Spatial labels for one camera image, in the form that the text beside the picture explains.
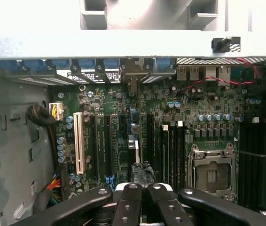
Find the circuit board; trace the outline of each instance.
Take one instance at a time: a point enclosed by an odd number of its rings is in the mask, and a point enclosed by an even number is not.
[[[251,69],[232,67],[230,72],[231,81],[253,79]],[[114,189],[130,181],[136,159],[130,153],[128,135],[133,133],[139,141],[140,162],[150,163],[158,182],[170,184],[174,191],[205,184],[211,193],[227,189],[226,195],[234,196],[238,155],[230,157],[234,169],[232,164],[229,169],[210,163],[191,172],[189,164],[196,160],[192,150],[205,155],[210,155],[210,150],[222,155],[228,145],[238,150],[239,123],[253,121],[261,112],[263,81],[235,86],[207,80],[186,89],[199,78],[201,72],[193,79],[179,78],[177,73],[151,84],[138,83],[135,93],[129,92],[126,84],[54,87],[54,102],[63,104],[63,120],[57,121],[56,133],[65,139],[61,163],[68,165],[70,192],[102,185]],[[71,119],[78,112],[84,119],[84,173],[79,175]],[[220,176],[218,170],[225,173]],[[208,175],[206,182],[199,181],[203,173]]]

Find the motherboard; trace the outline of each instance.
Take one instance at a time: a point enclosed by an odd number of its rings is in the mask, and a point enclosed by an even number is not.
[[[178,192],[196,187],[235,202],[240,124],[259,122],[266,79],[245,82],[243,66],[178,66],[165,79],[132,77],[112,84],[53,88],[50,112],[57,119],[57,154],[67,165],[70,193],[129,182],[132,165],[149,164],[156,182]]]

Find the green circuit board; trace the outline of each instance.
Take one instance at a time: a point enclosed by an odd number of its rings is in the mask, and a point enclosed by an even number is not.
[[[231,68],[232,81],[252,78],[253,72],[249,69]],[[89,118],[84,123],[86,163],[82,186],[70,183],[70,190],[86,191],[105,185],[106,176],[112,176],[108,174],[114,175],[115,185],[130,180],[127,135],[131,131],[132,109],[138,113],[141,162],[150,162],[158,181],[170,182],[165,176],[167,167],[180,168],[182,174],[186,173],[192,144],[203,150],[213,150],[223,149],[230,142],[238,149],[238,119],[250,121],[259,116],[263,103],[250,104],[250,100],[262,100],[262,80],[227,88],[217,81],[204,81],[186,90],[192,83],[178,81],[175,77],[151,84],[138,83],[138,90],[133,94],[128,92],[126,84],[86,84],[84,91],[79,90],[79,86],[54,87],[53,101],[63,103],[64,119],[57,122],[56,132],[57,137],[66,139],[64,163],[68,164],[69,173],[75,173],[76,156],[73,131],[66,128],[65,119],[76,112],[88,112]],[[230,115],[230,120],[224,120],[226,114]],[[168,131],[162,129],[164,125],[168,126]],[[174,133],[179,142],[174,142],[174,137],[172,141],[164,139],[166,133]],[[165,157],[169,153],[164,148],[165,142],[173,142],[171,149],[179,152],[170,154],[172,158],[167,163]],[[186,179],[176,186],[186,186]]]

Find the white pci slot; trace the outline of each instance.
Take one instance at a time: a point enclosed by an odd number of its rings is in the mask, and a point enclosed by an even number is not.
[[[83,113],[73,114],[73,125],[75,130],[75,149],[77,174],[83,174],[85,169],[84,157],[84,133],[83,133]]]

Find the perforated metal grille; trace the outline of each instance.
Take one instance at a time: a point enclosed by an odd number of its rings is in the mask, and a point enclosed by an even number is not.
[[[251,64],[266,61],[266,57],[249,57],[244,58]],[[205,58],[177,58],[177,64],[179,65],[242,65],[236,59],[230,58],[215,58],[215,59],[205,59]]]

